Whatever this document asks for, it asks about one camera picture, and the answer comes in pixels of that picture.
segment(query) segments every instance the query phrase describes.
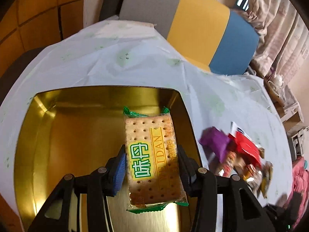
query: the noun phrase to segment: curtain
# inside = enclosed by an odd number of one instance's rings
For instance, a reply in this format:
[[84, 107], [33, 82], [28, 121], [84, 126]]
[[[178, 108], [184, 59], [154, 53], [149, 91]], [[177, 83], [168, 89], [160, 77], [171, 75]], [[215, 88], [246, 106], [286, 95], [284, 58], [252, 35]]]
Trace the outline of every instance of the curtain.
[[308, 55], [308, 29], [289, 0], [248, 0], [248, 4], [240, 14], [260, 35], [252, 64], [263, 76], [273, 67], [288, 84]]

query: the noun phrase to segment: gold tray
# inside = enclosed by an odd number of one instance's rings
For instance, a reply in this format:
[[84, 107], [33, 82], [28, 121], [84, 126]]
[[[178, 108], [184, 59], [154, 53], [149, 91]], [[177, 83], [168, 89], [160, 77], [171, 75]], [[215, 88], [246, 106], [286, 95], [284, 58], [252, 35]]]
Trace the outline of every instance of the gold tray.
[[[177, 144], [200, 163], [188, 113], [175, 90], [93, 86], [39, 93], [25, 116], [15, 155], [15, 195], [25, 231], [65, 174], [89, 174], [117, 155], [125, 143], [124, 106], [154, 114], [159, 114], [163, 106], [169, 107]], [[82, 232], [88, 231], [86, 199], [87, 195], [81, 197]], [[189, 231], [196, 200], [188, 201], [189, 207], [169, 204], [159, 212], [130, 213], [126, 211], [126, 178], [117, 196], [108, 197], [115, 232]]]

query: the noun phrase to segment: multicolored chair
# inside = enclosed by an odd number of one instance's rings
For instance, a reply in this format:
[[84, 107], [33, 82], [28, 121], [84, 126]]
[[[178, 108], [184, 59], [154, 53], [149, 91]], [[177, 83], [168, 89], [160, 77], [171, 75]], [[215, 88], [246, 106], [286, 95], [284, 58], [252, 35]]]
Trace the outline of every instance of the multicolored chair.
[[119, 19], [155, 24], [189, 62], [217, 74], [243, 74], [259, 41], [250, 24], [216, 0], [123, 0]]

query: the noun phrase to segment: screw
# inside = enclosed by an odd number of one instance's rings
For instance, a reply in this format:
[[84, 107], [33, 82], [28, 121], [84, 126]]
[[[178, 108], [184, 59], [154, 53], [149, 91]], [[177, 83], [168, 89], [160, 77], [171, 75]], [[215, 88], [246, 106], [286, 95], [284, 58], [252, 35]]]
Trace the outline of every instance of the screw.
[[69, 181], [70, 179], [72, 179], [73, 178], [73, 176], [70, 174], [70, 173], [68, 173], [68, 174], [66, 174], [65, 176], [64, 176], [64, 179], [66, 180], [66, 181]]
[[239, 177], [239, 175], [234, 174], [234, 175], [232, 176], [232, 179], [233, 179], [234, 181], [239, 181], [239, 180], [240, 180], [240, 177]]
[[207, 173], [207, 169], [204, 167], [200, 167], [197, 171], [202, 174]]
[[99, 172], [99, 173], [105, 173], [106, 171], [107, 171], [106, 167], [100, 167], [100, 168], [98, 169], [98, 172]]

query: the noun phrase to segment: pink cloth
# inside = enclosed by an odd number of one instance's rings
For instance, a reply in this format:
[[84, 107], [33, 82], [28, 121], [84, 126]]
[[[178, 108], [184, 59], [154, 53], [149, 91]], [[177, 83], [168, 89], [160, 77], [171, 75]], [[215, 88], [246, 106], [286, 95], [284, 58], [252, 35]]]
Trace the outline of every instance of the pink cloth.
[[285, 203], [285, 207], [287, 207], [288, 203], [291, 201], [293, 192], [298, 192], [302, 194], [302, 203], [299, 207], [298, 218], [293, 227], [296, 227], [296, 225], [302, 218], [308, 201], [309, 172], [304, 169], [304, 164], [305, 159], [303, 157], [293, 162], [293, 189], [287, 202]]

